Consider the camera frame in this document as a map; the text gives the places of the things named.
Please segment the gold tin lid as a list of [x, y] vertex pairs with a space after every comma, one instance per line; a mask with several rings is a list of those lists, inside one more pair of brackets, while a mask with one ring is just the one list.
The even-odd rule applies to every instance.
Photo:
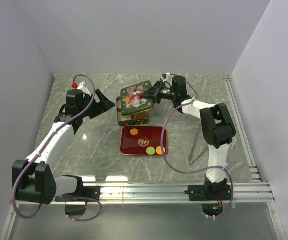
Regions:
[[120, 90], [121, 115], [125, 117], [151, 109], [154, 106], [153, 100], [140, 96], [151, 87], [151, 82], [147, 80], [122, 88]]

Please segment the green cookie tin box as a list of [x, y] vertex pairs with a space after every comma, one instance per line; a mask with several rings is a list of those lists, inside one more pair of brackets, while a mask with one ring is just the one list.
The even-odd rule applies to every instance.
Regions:
[[117, 122], [120, 127], [146, 125], [149, 123], [149, 111], [142, 111], [128, 116], [121, 115], [121, 98], [116, 98]]

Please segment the brown round cookie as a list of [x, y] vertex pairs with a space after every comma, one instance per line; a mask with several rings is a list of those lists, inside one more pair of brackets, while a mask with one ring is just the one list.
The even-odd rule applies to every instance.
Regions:
[[134, 129], [134, 128], [131, 129], [131, 130], [130, 130], [130, 134], [131, 134], [132, 136], [138, 135], [138, 129], [136, 129], [136, 128], [135, 128], [135, 129]]

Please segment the metal tweezers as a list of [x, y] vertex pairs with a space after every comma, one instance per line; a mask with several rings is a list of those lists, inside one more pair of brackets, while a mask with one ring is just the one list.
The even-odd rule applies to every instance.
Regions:
[[197, 129], [192, 149], [188, 157], [188, 165], [193, 165], [208, 149], [207, 143], [204, 141], [201, 125]]

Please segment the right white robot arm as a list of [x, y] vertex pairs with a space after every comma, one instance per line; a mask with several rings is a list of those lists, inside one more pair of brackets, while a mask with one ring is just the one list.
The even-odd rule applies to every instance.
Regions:
[[170, 100], [175, 111], [200, 120], [203, 138], [208, 145], [206, 168], [184, 172], [175, 169], [166, 156], [162, 156], [165, 163], [178, 173], [188, 175], [205, 171], [204, 195], [214, 200], [221, 194], [221, 188], [227, 184], [227, 178], [230, 177], [226, 170], [226, 161], [236, 129], [224, 103], [207, 104], [199, 101], [197, 97], [188, 95], [188, 86], [192, 87], [183, 76], [166, 73], [140, 97], [152, 99], [155, 104], [159, 104], [161, 100]]

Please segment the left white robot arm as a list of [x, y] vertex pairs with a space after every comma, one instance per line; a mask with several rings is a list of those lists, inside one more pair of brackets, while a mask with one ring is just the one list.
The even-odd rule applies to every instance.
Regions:
[[69, 90], [66, 103], [60, 108], [45, 139], [25, 160], [14, 162], [13, 199], [48, 205], [55, 197], [67, 194], [73, 201], [81, 200], [84, 196], [82, 179], [71, 175], [55, 178], [52, 168], [65, 145], [76, 135], [84, 118], [93, 119], [114, 106], [99, 89], [90, 93], [84, 83]]

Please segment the red rectangular tray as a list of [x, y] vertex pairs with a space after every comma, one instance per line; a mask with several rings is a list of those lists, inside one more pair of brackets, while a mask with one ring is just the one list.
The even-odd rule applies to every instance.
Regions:
[[161, 157], [160, 126], [125, 126], [121, 132], [120, 152], [125, 156]]

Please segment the dark patterned cookie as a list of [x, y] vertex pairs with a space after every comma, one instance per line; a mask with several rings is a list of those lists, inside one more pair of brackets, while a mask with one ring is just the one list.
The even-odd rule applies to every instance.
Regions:
[[149, 145], [149, 140], [146, 137], [141, 137], [138, 140], [138, 144], [140, 147], [147, 147]]

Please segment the orange waffle round cookie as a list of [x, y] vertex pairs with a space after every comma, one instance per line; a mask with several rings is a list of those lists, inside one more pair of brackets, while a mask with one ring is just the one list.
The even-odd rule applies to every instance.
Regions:
[[156, 152], [157, 155], [161, 156], [162, 154], [165, 153], [165, 148], [161, 147], [161, 146], [158, 146], [158, 147], [155, 148], [155, 152]]

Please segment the lower green round cookie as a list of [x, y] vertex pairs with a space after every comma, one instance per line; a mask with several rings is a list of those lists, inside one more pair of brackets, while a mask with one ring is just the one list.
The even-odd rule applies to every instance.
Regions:
[[153, 156], [155, 154], [155, 148], [154, 147], [147, 147], [146, 148], [146, 154], [149, 155], [149, 156]]

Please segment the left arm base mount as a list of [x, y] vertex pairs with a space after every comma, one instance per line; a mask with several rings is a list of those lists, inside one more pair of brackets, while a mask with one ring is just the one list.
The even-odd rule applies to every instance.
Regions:
[[57, 196], [54, 201], [56, 202], [84, 202], [84, 198], [99, 200], [101, 192], [100, 186], [83, 186], [75, 193], [67, 193], [66, 195]]

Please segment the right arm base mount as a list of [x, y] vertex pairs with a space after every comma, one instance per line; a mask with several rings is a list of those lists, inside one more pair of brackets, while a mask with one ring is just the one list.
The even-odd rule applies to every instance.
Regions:
[[211, 185], [189, 185], [184, 194], [189, 196], [191, 202], [204, 202], [204, 201], [229, 201], [231, 199], [231, 188], [229, 185], [214, 186]]

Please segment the aluminium mounting rail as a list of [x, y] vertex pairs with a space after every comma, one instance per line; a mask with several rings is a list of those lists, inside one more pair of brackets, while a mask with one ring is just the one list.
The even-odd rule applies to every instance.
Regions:
[[[191, 182], [86, 182], [85, 187], [99, 187], [98, 200], [103, 204], [216, 204], [229, 202], [228, 193], [214, 200], [190, 201]], [[233, 203], [273, 203], [275, 201], [267, 182], [238, 182], [233, 186]]]

